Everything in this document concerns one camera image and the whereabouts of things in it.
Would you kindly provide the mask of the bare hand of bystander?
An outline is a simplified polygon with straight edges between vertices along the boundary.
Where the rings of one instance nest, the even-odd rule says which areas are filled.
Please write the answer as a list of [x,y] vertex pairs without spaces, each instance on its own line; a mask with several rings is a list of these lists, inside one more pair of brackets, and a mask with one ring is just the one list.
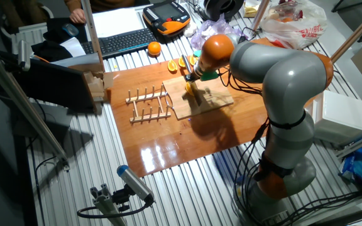
[[70,20],[75,24],[84,24],[86,22],[84,11],[81,8],[73,10],[70,14]]

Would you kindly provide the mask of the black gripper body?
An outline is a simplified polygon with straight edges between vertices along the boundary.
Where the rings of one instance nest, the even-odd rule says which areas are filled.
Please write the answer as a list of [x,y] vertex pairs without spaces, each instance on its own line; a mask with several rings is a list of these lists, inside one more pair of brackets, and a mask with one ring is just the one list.
[[201,77],[202,77],[201,73],[191,72],[185,76],[185,80],[186,81],[190,80],[192,82],[193,80],[200,80]]

